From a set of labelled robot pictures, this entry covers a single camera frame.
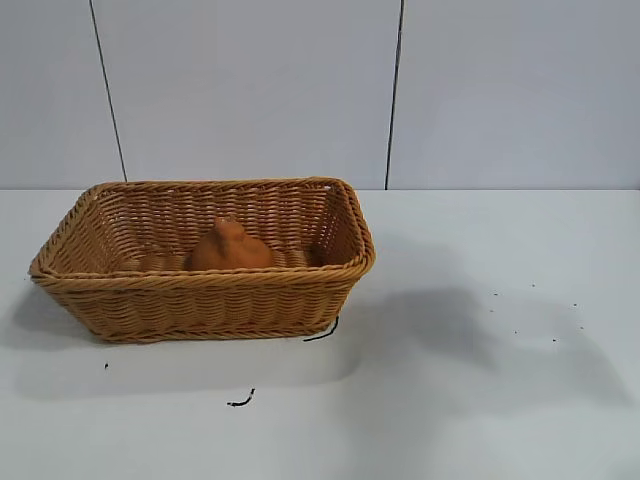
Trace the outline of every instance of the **woven basket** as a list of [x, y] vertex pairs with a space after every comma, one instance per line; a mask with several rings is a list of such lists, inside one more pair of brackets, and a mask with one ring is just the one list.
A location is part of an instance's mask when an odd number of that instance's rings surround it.
[[[216, 216], [261, 238], [276, 266], [135, 271], [149, 253], [187, 255]], [[109, 183], [82, 194], [29, 274], [106, 341], [268, 338], [328, 328], [374, 259], [340, 180]]]

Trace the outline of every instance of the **orange object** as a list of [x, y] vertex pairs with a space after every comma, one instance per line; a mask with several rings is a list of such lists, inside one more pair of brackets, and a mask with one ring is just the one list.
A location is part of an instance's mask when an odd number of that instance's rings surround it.
[[273, 252], [233, 220], [216, 218], [185, 263], [187, 270], [235, 270], [274, 266]]

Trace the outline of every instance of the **white table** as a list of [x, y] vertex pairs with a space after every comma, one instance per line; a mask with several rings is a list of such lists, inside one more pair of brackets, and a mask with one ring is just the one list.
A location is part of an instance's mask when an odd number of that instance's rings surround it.
[[361, 192], [334, 335], [150, 346], [28, 280], [78, 193], [0, 192], [0, 478], [640, 479], [639, 192]]

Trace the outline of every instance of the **white wall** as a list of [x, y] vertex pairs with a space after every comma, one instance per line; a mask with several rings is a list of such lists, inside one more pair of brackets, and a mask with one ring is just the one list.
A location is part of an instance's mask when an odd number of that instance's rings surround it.
[[391, 188], [640, 187], [640, 2], [408, 0]]
[[129, 179], [383, 187], [397, 1], [95, 6]]
[[122, 180], [86, 0], [0, 2], [0, 188]]

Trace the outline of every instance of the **dark debris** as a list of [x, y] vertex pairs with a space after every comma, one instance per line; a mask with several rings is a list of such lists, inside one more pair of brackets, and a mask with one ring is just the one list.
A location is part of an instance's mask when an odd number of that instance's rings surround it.
[[331, 330], [329, 330], [329, 332], [323, 333], [322, 335], [318, 335], [317, 337], [305, 338], [302, 341], [303, 342], [312, 342], [314, 340], [320, 340], [321, 338], [326, 338], [329, 335], [333, 335], [333, 333], [336, 331], [336, 328], [338, 328], [338, 320], [340, 320], [340, 315], [338, 315], [336, 317], [336, 321], [333, 323], [333, 328]]
[[243, 402], [227, 402], [227, 405], [229, 405], [230, 407], [244, 407], [247, 403], [249, 403], [251, 401], [255, 391], [256, 391], [256, 389], [252, 388], [251, 392], [249, 393], [249, 396], [247, 397], [247, 399], [245, 401], [243, 401]]

